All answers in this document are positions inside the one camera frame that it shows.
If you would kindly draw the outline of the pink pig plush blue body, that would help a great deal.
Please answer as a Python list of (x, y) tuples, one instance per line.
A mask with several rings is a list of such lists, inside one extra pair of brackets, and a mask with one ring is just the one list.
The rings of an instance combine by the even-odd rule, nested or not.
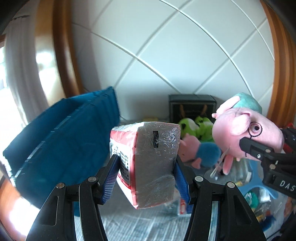
[(221, 157), (220, 148), (213, 142), (201, 143), (195, 136), (185, 134), (180, 140), (178, 156), (193, 168), (213, 167)]

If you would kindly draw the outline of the green frog plush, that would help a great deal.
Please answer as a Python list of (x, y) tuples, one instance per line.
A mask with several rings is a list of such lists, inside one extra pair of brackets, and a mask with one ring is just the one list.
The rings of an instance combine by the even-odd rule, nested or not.
[(214, 142), (212, 137), (213, 123), (206, 117), (198, 116), (195, 120), (184, 118), (180, 120), (181, 138), (185, 134), (195, 136), (200, 142)]

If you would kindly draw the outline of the wooden bed frame post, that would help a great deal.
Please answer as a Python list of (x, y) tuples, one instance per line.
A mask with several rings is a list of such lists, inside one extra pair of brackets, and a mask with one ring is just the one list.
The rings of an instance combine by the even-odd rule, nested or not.
[(39, 1), (36, 62), (49, 105), (84, 92), (75, 56), (70, 1)]

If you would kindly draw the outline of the red white tissue brick pack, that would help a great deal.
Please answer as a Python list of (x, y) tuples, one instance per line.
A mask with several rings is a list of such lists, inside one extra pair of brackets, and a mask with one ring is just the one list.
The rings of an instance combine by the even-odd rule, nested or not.
[(121, 158), (116, 180), (135, 209), (173, 200), (173, 169), (180, 135), (179, 125), (160, 121), (143, 121), (111, 130), (110, 153)]

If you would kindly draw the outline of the white curtain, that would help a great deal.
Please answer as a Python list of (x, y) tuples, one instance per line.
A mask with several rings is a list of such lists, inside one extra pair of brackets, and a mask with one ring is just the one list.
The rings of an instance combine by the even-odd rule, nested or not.
[(49, 107), (39, 78), (33, 32), (30, 15), (13, 18), (6, 28), (6, 80), (26, 124)]

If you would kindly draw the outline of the yellow sticky note pad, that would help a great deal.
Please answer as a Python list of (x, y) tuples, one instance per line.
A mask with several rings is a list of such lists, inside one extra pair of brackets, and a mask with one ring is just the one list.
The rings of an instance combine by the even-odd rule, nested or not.
[(158, 121), (159, 119), (157, 117), (146, 117), (142, 119), (143, 121)]

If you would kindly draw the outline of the pink pig plush with glasses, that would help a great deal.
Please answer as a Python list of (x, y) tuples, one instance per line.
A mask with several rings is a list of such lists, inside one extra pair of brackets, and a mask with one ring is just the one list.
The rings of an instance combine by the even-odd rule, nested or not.
[(212, 118), (215, 119), (212, 137), (224, 155), (224, 175), (229, 174), (234, 160), (259, 160), (240, 149), (239, 142), (242, 138), (262, 143), (273, 148), (276, 153), (283, 150), (282, 131), (262, 115), (262, 107), (249, 94), (240, 92), (226, 100), (212, 114)]

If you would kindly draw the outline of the black box with antlers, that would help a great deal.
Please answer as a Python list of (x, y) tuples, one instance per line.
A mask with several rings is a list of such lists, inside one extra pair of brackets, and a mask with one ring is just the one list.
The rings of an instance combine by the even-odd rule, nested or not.
[(198, 116), (213, 120), (217, 101), (211, 95), (172, 94), (169, 95), (169, 120), (178, 123), (184, 118), (195, 120)]

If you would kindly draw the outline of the blue plastic crate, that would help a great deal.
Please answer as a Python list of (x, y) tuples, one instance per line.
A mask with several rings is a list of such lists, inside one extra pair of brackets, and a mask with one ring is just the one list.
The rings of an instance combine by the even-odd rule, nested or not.
[(110, 132), (118, 124), (112, 87), (61, 99), (3, 152), (17, 190), (41, 208), (58, 183), (75, 185), (95, 175), (109, 155)]

